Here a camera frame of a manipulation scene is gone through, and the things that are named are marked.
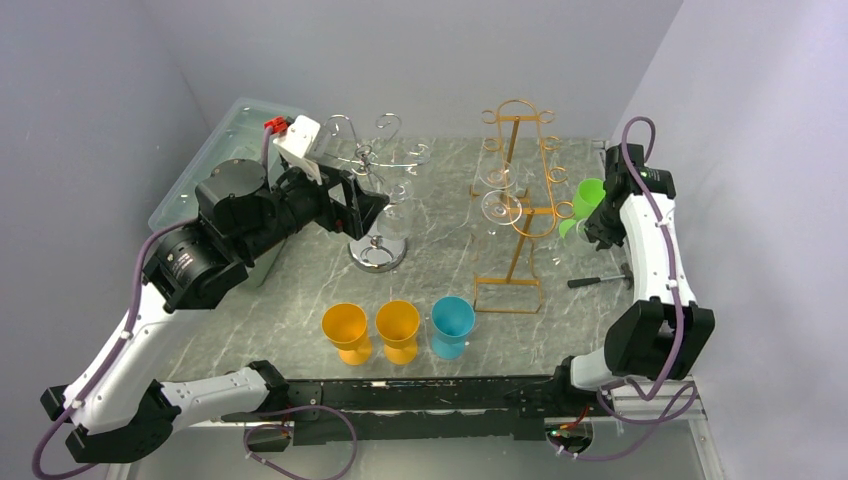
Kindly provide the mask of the green plastic wine glass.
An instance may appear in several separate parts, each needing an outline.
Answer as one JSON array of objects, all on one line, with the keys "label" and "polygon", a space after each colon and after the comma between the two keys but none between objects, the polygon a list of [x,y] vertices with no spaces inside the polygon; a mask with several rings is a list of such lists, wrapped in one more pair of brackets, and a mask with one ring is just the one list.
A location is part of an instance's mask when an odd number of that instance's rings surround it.
[{"label": "green plastic wine glass", "polygon": [[572,200],[573,217],[563,220],[558,229],[559,236],[565,239],[569,232],[586,220],[601,204],[605,197],[604,181],[599,178],[582,180]]}]

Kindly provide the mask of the orange plastic wine glass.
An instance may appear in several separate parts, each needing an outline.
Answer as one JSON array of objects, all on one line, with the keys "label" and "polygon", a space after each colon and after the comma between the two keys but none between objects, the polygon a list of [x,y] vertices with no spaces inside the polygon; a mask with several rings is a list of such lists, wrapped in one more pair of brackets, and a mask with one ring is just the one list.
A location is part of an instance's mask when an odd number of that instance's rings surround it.
[{"label": "orange plastic wine glass", "polygon": [[372,353],[365,311],[353,303],[339,303],[324,313],[321,327],[325,337],[337,349],[347,365],[365,364]]},{"label": "orange plastic wine glass", "polygon": [[384,343],[385,356],[391,363],[406,365],[415,359],[420,323],[420,313],[407,301],[390,301],[378,310],[376,327]]}]

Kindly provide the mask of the blue plastic wine glass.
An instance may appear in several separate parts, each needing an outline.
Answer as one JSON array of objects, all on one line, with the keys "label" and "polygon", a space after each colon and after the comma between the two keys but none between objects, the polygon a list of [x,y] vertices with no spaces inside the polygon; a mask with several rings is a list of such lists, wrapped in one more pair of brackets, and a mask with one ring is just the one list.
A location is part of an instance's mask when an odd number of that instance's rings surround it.
[{"label": "blue plastic wine glass", "polygon": [[446,360],[459,358],[475,326],[476,316],[472,305],[461,297],[443,297],[433,305],[431,320],[434,328],[431,350]]}]

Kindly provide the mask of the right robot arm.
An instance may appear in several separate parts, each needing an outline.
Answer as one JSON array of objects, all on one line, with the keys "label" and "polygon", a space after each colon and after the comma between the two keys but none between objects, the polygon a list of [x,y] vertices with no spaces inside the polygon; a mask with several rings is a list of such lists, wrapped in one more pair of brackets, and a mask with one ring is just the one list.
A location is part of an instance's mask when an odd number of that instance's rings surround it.
[{"label": "right robot arm", "polygon": [[684,379],[715,329],[713,311],[699,305],[683,267],[671,173],[648,167],[638,144],[608,148],[604,173],[605,196],[584,231],[598,250],[626,248],[633,303],[602,347],[572,358],[569,377],[552,386],[552,404],[564,415],[585,407],[590,390],[627,377]]}]

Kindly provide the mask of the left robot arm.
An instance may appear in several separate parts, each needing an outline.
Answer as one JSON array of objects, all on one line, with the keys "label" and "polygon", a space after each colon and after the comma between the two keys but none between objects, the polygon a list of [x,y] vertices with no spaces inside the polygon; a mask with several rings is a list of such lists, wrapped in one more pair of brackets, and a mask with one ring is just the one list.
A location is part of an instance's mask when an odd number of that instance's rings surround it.
[{"label": "left robot arm", "polygon": [[195,218],[144,243],[128,311],[90,367],[41,396],[53,426],[70,426],[65,444],[79,464],[138,461],[173,433],[214,417],[279,417],[289,386],[267,361],[188,383],[156,375],[168,352],[246,281],[260,256],[309,224],[360,239],[389,202],[348,171],[323,166],[311,178],[289,167],[270,181],[259,162],[247,159],[216,166],[195,197]]}]

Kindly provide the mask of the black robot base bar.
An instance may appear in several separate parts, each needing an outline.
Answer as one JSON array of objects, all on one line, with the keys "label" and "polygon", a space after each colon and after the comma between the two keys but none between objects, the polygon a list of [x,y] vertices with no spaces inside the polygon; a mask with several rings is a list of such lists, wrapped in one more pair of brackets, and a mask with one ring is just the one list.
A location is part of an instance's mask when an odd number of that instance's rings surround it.
[{"label": "black robot base bar", "polygon": [[301,379],[276,415],[297,446],[346,440],[507,437],[538,441],[559,422],[599,410],[594,394],[563,374]]}]

